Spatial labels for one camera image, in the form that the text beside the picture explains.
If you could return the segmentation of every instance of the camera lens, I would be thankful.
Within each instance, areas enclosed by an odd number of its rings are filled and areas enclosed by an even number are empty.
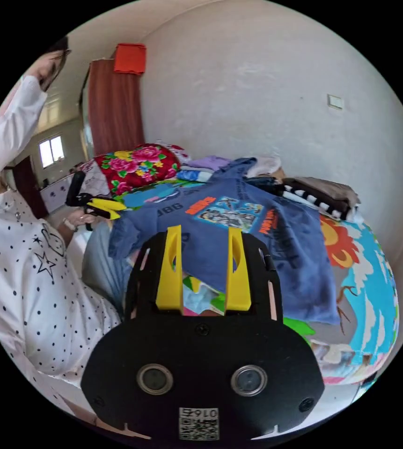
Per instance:
[[[255,365],[242,366],[231,378],[231,387],[240,396],[255,396],[259,394],[266,385],[266,372]]]
[[[137,383],[145,393],[157,396],[170,390],[173,385],[173,376],[164,366],[152,363],[139,370]]]

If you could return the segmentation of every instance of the window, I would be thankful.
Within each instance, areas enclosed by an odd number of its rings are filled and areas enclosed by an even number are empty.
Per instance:
[[[61,136],[40,143],[39,150],[41,152],[42,167],[44,168],[64,158]]]

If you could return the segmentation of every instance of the light switch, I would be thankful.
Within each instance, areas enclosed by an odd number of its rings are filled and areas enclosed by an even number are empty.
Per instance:
[[[343,109],[343,100],[340,97],[328,94],[328,106],[336,109]]]

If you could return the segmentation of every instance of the qr code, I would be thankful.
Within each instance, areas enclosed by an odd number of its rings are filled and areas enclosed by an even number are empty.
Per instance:
[[[192,441],[218,440],[218,408],[180,408],[179,438]]]

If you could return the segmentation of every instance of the ceiling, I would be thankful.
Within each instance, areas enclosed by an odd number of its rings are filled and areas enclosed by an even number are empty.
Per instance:
[[[69,33],[72,52],[49,89],[35,134],[78,117],[78,99],[89,64],[109,58],[118,43],[141,42],[189,9],[221,0],[137,0],[112,9]]]

